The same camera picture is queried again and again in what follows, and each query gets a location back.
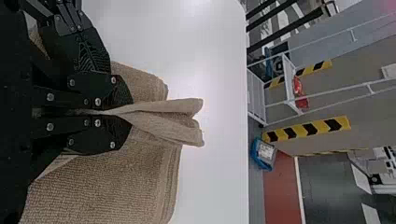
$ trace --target burlap fabric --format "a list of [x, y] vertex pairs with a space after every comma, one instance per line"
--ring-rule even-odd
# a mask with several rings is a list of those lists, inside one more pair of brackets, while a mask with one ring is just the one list
[[[42, 48], [35, 32], [31, 37]], [[167, 87], [154, 75], [119, 63], [112, 70], [132, 87], [136, 102], [104, 112], [134, 125], [127, 142], [119, 151], [77, 157], [37, 179], [21, 223], [169, 222], [182, 144], [204, 144], [192, 119], [203, 102], [165, 101]]]

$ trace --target yellow and black striped barrier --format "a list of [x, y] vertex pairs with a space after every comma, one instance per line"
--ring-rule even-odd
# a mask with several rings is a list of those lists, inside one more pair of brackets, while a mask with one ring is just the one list
[[333, 155], [333, 154], [348, 153], [351, 151], [368, 150], [368, 149], [369, 148], [354, 148], [354, 149], [343, 149], [343, 150], [326, 151], [326, 152], [315, 152], [315, 153], [308, 153], [308, 154], [300, 155], [299, 157]]
[[[324, 61], [321, 63], [316, 63], [314, 65], [308, 66], [306, 68], [302, 68], [296, 72], [297, 77], [304, 77], [313, 73], [316, 73], [320, 70], [328, 69], [332, 67], [332, 61]], [[285, 77], [276, 77], [272, 79], [270, 82], [267, 82], [264, 85], [265, 89], [271, 90], [274, 87], [279, 86], [280, 84], [285, 82]]]
[[347, 116], [342, 116], [332, 119], [315, 120], [305, 124], [297, 124], [287, 128], [266, 132], [262, 135], [262, 139], [266, 143], [282, 142], [290, 139], [350, 129], [351, 127]]

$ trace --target gray floor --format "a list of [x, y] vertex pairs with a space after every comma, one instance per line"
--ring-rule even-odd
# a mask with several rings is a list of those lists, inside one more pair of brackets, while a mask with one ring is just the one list
[[378, 212], [382, 224], [396, 223], [396, 198], [357, 187], [347, 154], [299, 159], [306, 224], [364, 224], [361, 204]]
[[[256, 137], [260, 137], [262, 129], [259, 123], [248, 118], [248, 141], [250, 146]], [[264, 207], [264, 185], [262, 179], [262, 170], [249, 157], [248, 161], [248, 202], [249, 202], [249, 223], [265, 224], [265, 207]]]

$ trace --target red fire extinguisher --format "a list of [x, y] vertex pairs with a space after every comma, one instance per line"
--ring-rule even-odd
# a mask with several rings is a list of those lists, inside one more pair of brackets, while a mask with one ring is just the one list
[[[293, 79], [293, 90], [294, 90], [294, 96], [296, 98], [305, 96], [305, 93], [303, 91], [303, 84], [301, 83], [301, 80], [298, 77], [294, 77]], [[302, 100], [296, 100], [296, 106], [301, 109], [309, 108], [308, 99], [305, 98]]]

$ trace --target black pole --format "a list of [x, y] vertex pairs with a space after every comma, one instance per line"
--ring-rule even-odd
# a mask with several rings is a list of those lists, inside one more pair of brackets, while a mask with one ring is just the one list
[[254, 21], [251, 24], [249, 24], [247, 26], [247, 32], [253, 30], [256, 27], [258, 27], [263, 22], [268, 21], [269, 19], [273, 18], [275, 15], [277, 15], [277, 13], [285, 10], [287, 7], [290, 7], [291, 5], [296, 3], [297, 1], [298, 0], [289, 0], [287, 2], [282, 3], [281, 5], [279, 5], [279, 7], [274, 8], [273, 10], [268, 12], [267, 14], [263, 15], [262, 17], [260, 17], [256, 21]]
[[268, 44], [271, 41], [274, 41], [278, 38], [280, 38], [282, 35], [285, 35], [287, 33], [289, 33], [292, 30], [297, 29], [298, 27], [306, 24], [309, 21], [312, 21], [316, 18], [319, 18], [320, 16], [323, 15], [323, 10], [321, 7], [318, 7], [317, 9], [311, 11], [310, 13], [308, 13], [306, 16], [300, 18], [299, 20], [289, 24], [288, 26], [286, 26], [285, 28], [276, 31], [275, 33], [267, 36], [266, 38], [264, 38], [263, 40], [257, 42], [256, 44], [250, 46], [249, 48], [247, 48], [247, 53], [251, 53], [256, 51], [257, 49], [262, 48], [262, 46]]
[[271, 6], [271, 4], [273, 4], [276, 0], [267, 0], [265, 2], [263, 2], [261, 5], [253, 8], [251, 11], [249, 11], [249, 13], [247, 14], [247, 21], [252, 18], [254, 15], [256, 15], [257, 13], [263, 11], [266, 7]]

